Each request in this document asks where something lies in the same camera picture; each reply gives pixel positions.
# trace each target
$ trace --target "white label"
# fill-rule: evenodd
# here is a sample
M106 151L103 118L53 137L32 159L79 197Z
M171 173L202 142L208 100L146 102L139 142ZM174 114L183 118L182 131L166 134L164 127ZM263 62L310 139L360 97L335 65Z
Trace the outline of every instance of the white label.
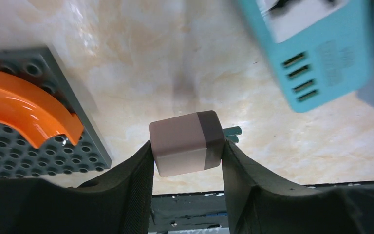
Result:
M284 42L322 18L337 11L346 5L348 1L256 0L263 19L277 43ZM277 3L284 3L285 6L272 10Z

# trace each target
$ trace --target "power adapter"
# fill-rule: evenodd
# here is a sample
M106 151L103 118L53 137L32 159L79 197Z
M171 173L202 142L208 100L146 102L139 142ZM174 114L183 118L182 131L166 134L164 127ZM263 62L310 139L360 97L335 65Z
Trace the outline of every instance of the power adapter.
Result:
M294 111L309 111L369 79L368 0L238 3Z
M239 142L238 126L223 129L214 111L168 118L149 125L151 150L161 177L220 165L226 140Z

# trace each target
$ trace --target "gray lego baseplate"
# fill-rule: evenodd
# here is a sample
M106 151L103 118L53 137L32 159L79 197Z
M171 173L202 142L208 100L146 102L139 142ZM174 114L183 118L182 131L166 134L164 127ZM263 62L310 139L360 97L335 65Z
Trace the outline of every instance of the gray lego baseplate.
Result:
M65 135L34 149L15 129L0 123L0 178L86 173L111 167L111 158L48 48L0 52L0 71L27 80L53 95L84 126L73 146Z

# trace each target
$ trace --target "metal prong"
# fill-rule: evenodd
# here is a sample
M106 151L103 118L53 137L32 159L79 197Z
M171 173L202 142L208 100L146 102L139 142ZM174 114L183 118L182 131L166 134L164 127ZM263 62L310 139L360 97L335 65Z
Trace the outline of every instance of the metal prong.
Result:
M235 135L226 137L226 140L230 140L235 144L239 143L239 138Z
M239 126L223 129L225 137L236 136L242 134L242 129Z

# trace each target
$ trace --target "power socket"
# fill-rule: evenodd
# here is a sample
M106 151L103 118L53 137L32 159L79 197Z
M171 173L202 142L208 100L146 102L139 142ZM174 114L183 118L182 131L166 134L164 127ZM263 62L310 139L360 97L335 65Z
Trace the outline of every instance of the power socket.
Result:
M309 111L369 79L368 0L238 3L294 111Z

